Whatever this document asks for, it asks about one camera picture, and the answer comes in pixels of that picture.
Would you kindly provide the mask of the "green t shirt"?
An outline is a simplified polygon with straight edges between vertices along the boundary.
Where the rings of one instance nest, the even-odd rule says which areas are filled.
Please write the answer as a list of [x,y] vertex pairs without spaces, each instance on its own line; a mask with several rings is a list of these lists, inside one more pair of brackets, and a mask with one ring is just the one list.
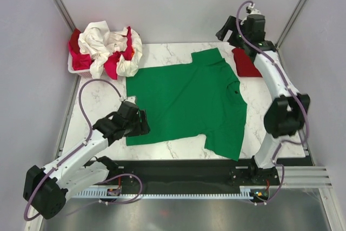
[[193,52],[192,62],[140,69],[127,78],[128,96],[147,113],[150,133],[128,137],[128,146],[205,135],[205,149],[237,161],[247,104],[240,82],[217,48]]

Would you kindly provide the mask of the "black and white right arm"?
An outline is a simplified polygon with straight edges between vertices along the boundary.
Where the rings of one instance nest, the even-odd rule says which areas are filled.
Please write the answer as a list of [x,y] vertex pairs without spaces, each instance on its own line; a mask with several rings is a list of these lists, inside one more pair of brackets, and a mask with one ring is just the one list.
[[233,182],[245,181],[246,184],[278,184],[277,155],[289,137],[306,127],[310,97],[301,94],[289,81],[282,68],[278,53],[271,41],[265,39],[265,17],[249,14],[240,20],[229,16],[220,31],[218,40],[224,40],[231,32],[228,43],[244,50],[251,63],[261,73],[269,90],[272,103],[264,115],[264,140],[258,152],[251,158],[247,169],[236,170]]

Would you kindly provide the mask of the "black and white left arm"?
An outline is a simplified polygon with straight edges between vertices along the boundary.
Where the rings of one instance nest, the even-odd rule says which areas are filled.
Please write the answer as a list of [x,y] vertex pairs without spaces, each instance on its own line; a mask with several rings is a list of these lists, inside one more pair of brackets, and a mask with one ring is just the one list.
[[148,134],[150,127],[145,110],[135,103],[123,101],[117,111],[100,118],[91,126],[84,141],[67,153],[40,168],[32,166],[26,173],[23,197],[27,201],[24,211],[26,221],[29,207],[46,220],[56,216],[66,202],[79,192],[98,183],[113,184],[118,180],[117,165],[103,156],[88,165],[99,152],[124,137]]

